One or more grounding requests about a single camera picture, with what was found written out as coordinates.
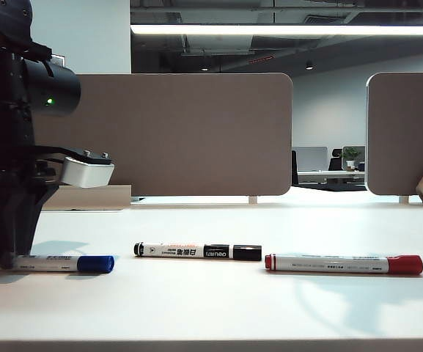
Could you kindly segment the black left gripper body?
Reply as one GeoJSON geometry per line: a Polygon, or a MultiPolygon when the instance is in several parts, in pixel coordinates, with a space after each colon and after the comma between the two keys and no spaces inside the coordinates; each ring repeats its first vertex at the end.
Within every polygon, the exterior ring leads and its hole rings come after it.
{"type": "Polygon", "coordinates": [[[0,189],[55,186],[56,171],[48,166],[55,147],[0,145],[0,189]]]}

